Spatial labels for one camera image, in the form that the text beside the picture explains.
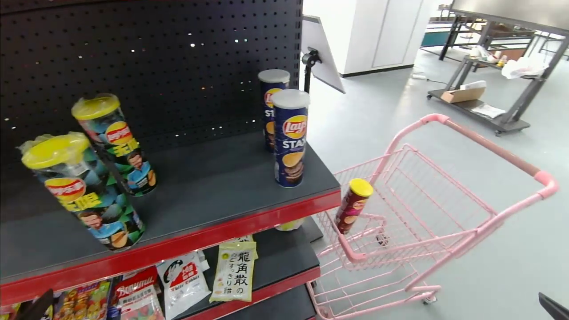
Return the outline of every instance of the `yellow lid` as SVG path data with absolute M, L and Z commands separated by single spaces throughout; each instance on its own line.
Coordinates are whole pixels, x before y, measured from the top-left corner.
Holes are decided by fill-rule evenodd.
M 372 185 L 366 180 L 360 178 L 350 180 L 350 189 L 352 189 L 352 192 L 358 196 L 364 196 L 366 198 L 371 196 L 373 193 Z
M 115 111 L 120 105 L 117 96 L 100 93 L 93 99 L 79 99 L 71 108 L 71 114 L 77 120 L 92 120 Z
M 89 147 L 87 137 L 79 132 L 63 136 L 40 136 L 27 141 L 20 149 L 22 163 L 30 169 L 44 169 L 60 163 L 77 163 L 83 159 L 83 151 Z

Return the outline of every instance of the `shopping cart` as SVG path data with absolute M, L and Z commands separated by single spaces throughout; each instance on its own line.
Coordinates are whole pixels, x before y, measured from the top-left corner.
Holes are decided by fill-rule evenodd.
M 435 121 L 486 147 L 545 188 L 496 212 L 417 149 L 408 144 L 397 149 L 405 135 Z M 318 255 L 321 277 L 307 288 L 323 319 L 348 319 L 407 302 L 436 301 L 441 287 L 427 285 L 426 277 L 468 252 L 509 216 L 559 188 L 547 172 L 442 114 L 421 118 L 395 136 L 385 155 L 335 177 L 342 194 L 353 178 L 366 179 L 375 193 L 348 235 L 336 227 L 337 209 L 317 214 L 329 246 Z

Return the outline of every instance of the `cardboard box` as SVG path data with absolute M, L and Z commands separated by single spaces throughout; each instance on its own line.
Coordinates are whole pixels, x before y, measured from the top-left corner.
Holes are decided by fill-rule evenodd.
M 448 103 L 476 100 L 482 96 L 485 89 L 486 88 L 450 90 L 443 92 L 443 95 L 440 98 Z

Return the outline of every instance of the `cabinet door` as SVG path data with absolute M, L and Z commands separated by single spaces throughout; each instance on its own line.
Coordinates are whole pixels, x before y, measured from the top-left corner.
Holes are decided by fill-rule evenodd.
M 423 0 L 388 0 L 373 67 L 401 64 Z

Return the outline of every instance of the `white wall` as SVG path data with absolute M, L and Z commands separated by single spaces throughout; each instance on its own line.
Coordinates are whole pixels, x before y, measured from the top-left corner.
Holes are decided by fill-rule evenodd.
M 304 0 L 342 74 L 413 64 L 438 0 Z

